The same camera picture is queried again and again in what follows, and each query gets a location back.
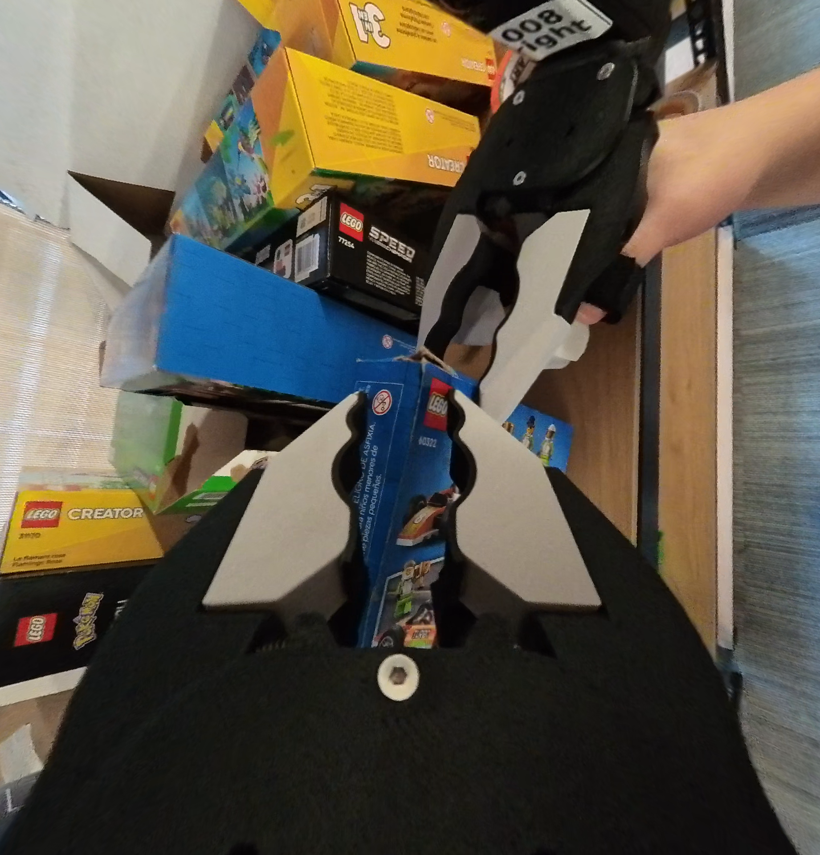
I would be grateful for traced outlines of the dark wooden shelf board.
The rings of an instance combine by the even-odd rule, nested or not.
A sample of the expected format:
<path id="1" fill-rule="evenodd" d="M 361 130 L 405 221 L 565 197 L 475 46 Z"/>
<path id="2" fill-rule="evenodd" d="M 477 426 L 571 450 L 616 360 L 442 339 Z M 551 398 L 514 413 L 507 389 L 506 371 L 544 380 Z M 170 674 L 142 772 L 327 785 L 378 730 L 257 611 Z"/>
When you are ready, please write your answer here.
<path id="1" fill-rule="evenodd" d="M 574 428 L 567 473 L 632 542 L 639 459 L 640 299 L 622 321 L 601 324 L 566 369 L 541 374 L 525 402 Z"/>

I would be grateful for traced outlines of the green white toy box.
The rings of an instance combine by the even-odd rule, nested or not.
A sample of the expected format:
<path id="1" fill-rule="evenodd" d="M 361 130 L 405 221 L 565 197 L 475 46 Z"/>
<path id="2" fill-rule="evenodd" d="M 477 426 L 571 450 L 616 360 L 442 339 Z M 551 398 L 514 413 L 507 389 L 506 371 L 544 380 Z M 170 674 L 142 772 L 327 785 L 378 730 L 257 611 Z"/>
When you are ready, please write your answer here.
<path id="1" fill-rule="evenodd" d="M 120 391 L 110 462 L 155 516 L 203 515 L 275 452 L 246 446 L 247 418 Z"/>

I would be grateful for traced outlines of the small blue toy box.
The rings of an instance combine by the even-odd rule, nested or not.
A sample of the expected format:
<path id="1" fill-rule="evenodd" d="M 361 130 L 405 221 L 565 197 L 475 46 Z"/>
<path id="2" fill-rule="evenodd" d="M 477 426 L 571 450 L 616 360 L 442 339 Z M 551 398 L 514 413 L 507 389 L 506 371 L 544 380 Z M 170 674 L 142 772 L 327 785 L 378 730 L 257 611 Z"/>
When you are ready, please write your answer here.
<path id="1" fill-rule="evenodd" d="M 392 654 L 451 644 L 451 628 L 440 623 L 458 604 L 450 571 L 450 513 L 458 498 L 450 474 L 450 394 L 461 391 L 473 400 L 475 389 L 473 381 L 420 355 L 383 368 L 370 363 L 356 383 L 366 428 L 353 500 L 370 580 L 360 647 Z M 493 419 L 550 475 L 561 474 L 551 445 L 562 424 L 522 405 Z"/>

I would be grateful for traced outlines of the large blue toy box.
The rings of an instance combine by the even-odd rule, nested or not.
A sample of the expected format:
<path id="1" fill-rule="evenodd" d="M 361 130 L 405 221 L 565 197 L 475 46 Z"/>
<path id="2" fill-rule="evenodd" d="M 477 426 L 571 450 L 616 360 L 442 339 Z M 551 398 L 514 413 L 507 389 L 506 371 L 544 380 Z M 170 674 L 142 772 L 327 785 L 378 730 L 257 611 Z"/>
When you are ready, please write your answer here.
<path id="1" fill-rule="evenodd" d="M 222 251 L 173 236 L 113 311 L 100 385 L 198 402 L 330 407 L 415 337 Z"/>

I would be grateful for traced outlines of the dark blue toy box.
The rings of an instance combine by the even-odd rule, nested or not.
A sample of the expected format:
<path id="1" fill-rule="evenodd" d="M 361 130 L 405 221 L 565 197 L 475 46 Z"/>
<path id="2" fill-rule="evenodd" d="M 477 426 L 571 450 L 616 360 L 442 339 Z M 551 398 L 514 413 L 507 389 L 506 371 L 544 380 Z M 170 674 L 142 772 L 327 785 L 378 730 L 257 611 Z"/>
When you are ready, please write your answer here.
<path id="1" fill-rule="evenodd" d="M 87 666 L 154 567 L 0 575 L 0 688 Z"/>

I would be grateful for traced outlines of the translucent plastic sheet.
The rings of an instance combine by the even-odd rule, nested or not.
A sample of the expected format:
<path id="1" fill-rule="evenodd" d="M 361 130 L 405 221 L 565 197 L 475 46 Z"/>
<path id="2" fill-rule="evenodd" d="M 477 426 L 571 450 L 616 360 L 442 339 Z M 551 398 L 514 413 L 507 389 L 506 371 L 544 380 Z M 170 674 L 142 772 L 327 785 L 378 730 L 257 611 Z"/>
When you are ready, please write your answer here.
<path id="1" fill-rule="evenodd" d="M 22 468 L 109 471 L 107 305 L 67 233 L 0 203 L 0 534 Z"/>

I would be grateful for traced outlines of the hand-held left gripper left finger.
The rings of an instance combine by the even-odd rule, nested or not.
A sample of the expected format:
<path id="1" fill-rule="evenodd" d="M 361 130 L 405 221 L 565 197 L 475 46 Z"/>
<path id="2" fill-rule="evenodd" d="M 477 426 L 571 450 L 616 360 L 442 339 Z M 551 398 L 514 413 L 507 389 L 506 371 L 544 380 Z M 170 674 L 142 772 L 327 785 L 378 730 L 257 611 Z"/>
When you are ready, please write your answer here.
<path id="1" fill-rule="evenodd" d="M 305 614 L 357 628 L 363 542 L 363 392 L 354 391 L 267 464 L 203 598 L 210 611 Z"/>

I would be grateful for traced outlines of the small black toy box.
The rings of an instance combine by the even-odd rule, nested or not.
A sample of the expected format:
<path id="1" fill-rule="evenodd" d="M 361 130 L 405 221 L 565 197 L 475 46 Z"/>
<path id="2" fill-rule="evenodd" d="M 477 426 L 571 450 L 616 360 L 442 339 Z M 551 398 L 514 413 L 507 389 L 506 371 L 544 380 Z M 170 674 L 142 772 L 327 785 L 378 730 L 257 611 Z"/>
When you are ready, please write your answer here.
<path id="1" fill-rule="evenodd" d="M 417 332 L 428 252 L 391 220 L 329 191 L 262 240 L 252 263 Z"/>

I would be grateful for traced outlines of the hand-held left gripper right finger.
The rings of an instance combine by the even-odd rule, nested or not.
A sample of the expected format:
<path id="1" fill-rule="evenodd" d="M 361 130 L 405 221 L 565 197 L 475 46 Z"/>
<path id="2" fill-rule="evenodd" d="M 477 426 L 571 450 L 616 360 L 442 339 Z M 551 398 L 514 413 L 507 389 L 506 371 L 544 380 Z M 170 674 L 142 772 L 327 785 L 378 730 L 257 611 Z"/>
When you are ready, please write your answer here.
<path id="1" fill-rule="evenodd" d="M 601 606 L 550 472 L 461 391 L 450 394 L 450 571 L 474 618 L 521 623 Z"/>

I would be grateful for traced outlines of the person's right hand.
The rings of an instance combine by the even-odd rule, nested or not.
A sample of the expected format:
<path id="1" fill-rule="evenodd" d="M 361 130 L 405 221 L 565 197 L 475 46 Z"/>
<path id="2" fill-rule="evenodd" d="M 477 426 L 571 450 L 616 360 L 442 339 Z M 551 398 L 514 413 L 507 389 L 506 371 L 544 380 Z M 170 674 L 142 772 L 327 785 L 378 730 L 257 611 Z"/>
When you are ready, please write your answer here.
<path id="1" fill-rule="evenodd" d="M 683 115 L 660 123 L 648 162 L 647 205 L 623 257 L 642 269 L 663 251 L 712 229 L 729 214 L 709 190 L 721 167 L 716 130 L 721 110 Z"/>

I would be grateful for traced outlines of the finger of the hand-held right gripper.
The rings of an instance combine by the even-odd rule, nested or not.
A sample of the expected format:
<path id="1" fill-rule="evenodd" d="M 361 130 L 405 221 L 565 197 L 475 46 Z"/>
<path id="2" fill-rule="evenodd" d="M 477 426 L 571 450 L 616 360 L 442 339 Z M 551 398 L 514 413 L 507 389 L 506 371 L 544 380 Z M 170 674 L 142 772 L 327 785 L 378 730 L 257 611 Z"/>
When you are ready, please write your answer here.
<path id="1" fill-rule="evenodd" d="M 564 369 L 584 354 L 587 326 L 566 321 L 556 304 L 588 217 L 588 210 L 559 212 L 522 242 L 518 294 L 481 388 L 529 388 L 544 369 Z"/>
<path id="2" fill-rule="evenodd" d="M 417 344 L 441 362 L 453 341 L 472 346 L 489 341 L 489 293 L 465 273 L 480 240 L 478 219 L 457 215 L 427 279 Z"/>

